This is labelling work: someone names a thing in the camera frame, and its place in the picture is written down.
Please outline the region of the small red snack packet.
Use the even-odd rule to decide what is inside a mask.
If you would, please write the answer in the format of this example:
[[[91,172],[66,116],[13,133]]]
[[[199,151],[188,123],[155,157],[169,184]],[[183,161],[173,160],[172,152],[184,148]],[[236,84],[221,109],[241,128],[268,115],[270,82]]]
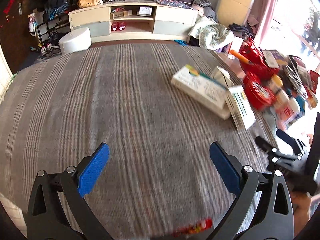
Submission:
[[[190,236],[197,233],[201,233],[210,229],[213,226],[213,221],[211,218],[204,219],[197,224],[189,225],[185,228],[178,229],[175,231],[172,236],[173,237],[180,237],[180,236]]]

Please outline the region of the white medicine box rainbow logo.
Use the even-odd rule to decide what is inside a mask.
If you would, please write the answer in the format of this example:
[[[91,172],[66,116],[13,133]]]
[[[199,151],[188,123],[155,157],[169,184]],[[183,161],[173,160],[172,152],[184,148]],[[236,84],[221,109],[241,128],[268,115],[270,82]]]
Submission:
[[[171,83],[221,119],[227,120],[230,117],[231,113],[225,101],[227,89],[191,65],[187,64],[177,71]]]

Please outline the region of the pile of red snack packages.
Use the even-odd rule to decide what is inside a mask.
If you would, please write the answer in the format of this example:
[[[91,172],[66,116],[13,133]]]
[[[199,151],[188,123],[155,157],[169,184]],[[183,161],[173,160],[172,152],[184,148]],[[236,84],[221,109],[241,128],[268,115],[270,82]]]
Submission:
[[[251,38],[237,52],[250,61],[239,61],[249,103],[259,111],[269,108],[278,128],[286,129],[308,109],[319,107],[319,74],[308,70],[300,57],[261,50]]]

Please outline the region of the grey plaid tablecloth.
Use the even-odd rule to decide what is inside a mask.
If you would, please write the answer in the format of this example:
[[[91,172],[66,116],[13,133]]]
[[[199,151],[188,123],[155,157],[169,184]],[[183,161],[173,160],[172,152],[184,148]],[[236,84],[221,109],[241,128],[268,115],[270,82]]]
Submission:
[[[171,83],[185,65],[210,74],[216,53],[119,44],[60,55],[20,71],[1,103],[1,193],[26,210],[36,173],[61,172],[105,142],[109,161],[87,203],[116,239],[161,236],[219,220],[233,196],[209,157],[217,141],[264,172],[254,140],[274,142],[260,113],[238,131]]]

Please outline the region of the orange cylinder toy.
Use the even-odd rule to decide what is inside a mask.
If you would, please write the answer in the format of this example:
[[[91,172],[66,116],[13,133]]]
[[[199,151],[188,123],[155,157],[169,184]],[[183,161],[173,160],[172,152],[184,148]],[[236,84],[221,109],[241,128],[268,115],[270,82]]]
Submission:
[[[235,51],[235,50],[230,50],[229,53],[231,55],[233,55],[234,57],[236,57],[240,62],[245,63],[245,64],[249,64],[250,61],[249,59],[247,59],[246,57],[244,57],[243,55],[241,55],[239,52]]]

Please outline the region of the crumpled floral blanket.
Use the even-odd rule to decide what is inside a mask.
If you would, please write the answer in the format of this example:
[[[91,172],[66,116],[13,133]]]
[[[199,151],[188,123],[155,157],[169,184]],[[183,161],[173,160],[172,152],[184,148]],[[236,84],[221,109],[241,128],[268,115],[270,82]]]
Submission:
[[[199,18],[189,31],[189,36],[198,39],[201,48],[218,50],[233,42],[234,34],[212,18]]]

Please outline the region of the pink curtain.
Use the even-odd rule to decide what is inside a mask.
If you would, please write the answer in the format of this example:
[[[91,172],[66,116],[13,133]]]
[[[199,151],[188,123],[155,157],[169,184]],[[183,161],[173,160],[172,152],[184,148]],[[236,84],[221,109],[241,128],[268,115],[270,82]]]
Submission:
[[[259,46],[264,39],[268,26],[273,19],[273,13],[278,0],[255,0],[251,15],[258,21],[258,28],[254,42]]]

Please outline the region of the beige standing air conditioner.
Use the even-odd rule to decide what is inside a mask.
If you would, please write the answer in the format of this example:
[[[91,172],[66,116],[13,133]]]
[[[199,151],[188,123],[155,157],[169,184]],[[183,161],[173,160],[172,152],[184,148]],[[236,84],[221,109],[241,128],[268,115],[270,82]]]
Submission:
[[[254,0],[218,0],[216,6],[219,23],[229,26],[244,25],[251,12]]]

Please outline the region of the white round stool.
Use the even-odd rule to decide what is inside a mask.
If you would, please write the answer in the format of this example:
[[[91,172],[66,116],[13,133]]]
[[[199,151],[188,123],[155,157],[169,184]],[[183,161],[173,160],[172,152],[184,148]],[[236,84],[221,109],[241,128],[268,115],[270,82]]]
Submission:
[[[62,54],[87,50],[91,45],[92,41],[88,27],[75,29],[59,40]]]

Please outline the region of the red shoes in cabinet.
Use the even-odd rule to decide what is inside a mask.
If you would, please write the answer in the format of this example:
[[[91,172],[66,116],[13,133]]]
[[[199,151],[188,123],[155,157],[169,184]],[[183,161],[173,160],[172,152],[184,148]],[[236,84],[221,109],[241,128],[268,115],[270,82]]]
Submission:
[[[111,25],[111,31],[123,31],[125,28],[125,22],[113,22]]]

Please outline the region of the white wooden TV cabinet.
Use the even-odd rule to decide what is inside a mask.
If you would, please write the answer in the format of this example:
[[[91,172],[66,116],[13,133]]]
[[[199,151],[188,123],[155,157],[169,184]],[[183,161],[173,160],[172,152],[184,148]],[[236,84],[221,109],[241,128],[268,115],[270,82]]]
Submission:
[[[88,27],[93,43],[122,40],[189,40],[198,13],[148,1],[110,2],[68,14],[71,30]],[[125,22],[123,31],[111,31],[113,22]]]

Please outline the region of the coat rack with dark clothes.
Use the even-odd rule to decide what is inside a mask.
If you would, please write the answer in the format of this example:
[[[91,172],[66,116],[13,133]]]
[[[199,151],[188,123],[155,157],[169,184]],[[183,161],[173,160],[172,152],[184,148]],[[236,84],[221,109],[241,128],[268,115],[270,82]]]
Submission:
[[[31,0],[30,33],[39,40],[39,60],[60,52],[59,40],[70,32],[68,13],[75,9],[74,0]]]

